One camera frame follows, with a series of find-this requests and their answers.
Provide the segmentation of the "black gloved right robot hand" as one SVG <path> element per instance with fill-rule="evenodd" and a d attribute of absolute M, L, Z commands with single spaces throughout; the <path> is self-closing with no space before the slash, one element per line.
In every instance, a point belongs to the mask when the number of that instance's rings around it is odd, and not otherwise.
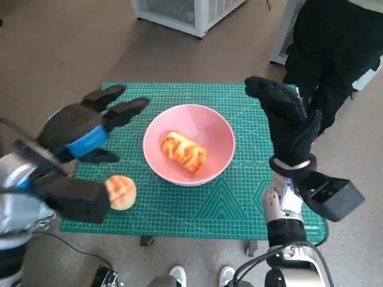
<path fill-rule="evenodd" d="M 267 116 L 276 164 L 290 170 L 308 166 L 322 113 L 306 112 L 296 89 L 265 78 L 246 78 L 245 92 L 259 100 Z"/>

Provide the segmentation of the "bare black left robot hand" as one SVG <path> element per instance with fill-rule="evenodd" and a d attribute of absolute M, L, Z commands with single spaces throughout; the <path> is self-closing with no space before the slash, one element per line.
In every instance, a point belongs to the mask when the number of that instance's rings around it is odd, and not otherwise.
<path fill-rule="evenodd" d="M 84 163 L 116 163 L 119 157 L 102 149 L 116 127 L 123 127 L 150 103 L 146 97 L 108 105 L 124 92 L 124 85 L 114 85 L 85 95 L 53 114 L 35 141 L 49 150 L 61 163 L 77 159 Z"/>

